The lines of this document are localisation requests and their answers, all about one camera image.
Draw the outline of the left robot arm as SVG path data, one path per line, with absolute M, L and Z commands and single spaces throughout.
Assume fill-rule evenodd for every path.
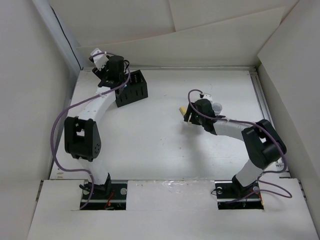
M 98 123 L 129 81 L 129 62 L 122 56 L 108 56 L 104 52 L 93 54 L 90 60 L 95 64 L 92 71 L 100 83 L 95 96 L 86 101 L 83 110 L 65 119 L 64 149 L 89 173 L 90 181 L 80 186 L 87 192 L 86 199 L 94 196 L 104 199 L 111 194 L 112 189 L 110 174 L 98 169 L 97 157 L 102 149 Z

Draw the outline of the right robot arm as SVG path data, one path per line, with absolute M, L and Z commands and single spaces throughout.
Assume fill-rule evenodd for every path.
M 262 119 L 258 122 L 227 119 L 217 115 L 208 98 L 200 98 L 189 102 L 183 115 L 185 122 L 202 126 L 215 136 L 225 136 L 244 143 L 248 160 L 242 169 L 232 177 L 228 191 L 234 199 L 241 199 L 257 193 L 254 184 L 266 173 L 276 173 L 266 169 L 283 158 L 287 147 L 274 129 L 270 121 Z

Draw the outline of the yellow highlighter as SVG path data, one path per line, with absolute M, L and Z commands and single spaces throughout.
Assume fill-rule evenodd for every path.
M 181 115 L 184 117 L 187 113 L 187 108 L 184 106 L 179 107 L 179 112 L 181 113 Z

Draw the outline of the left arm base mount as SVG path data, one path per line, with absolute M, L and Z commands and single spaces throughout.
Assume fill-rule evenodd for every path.
M 110 183 L 110 190 L 107 192 L 98 192 L 95 190 L 92 197 L 88 201 L 89 193 L 82 190 L 80 201 L 80 210 L 83 211 L 124 211 L 127 205 L 127 181 L 112 181 Z

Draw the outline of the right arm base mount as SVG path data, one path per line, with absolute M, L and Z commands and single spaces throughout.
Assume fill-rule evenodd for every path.
M 216 180 L 212 195 L 216 196 L 219 210 L 263 210 L 259 185 L 255 181 L 245 188 L 236 188 L 231 180 Z

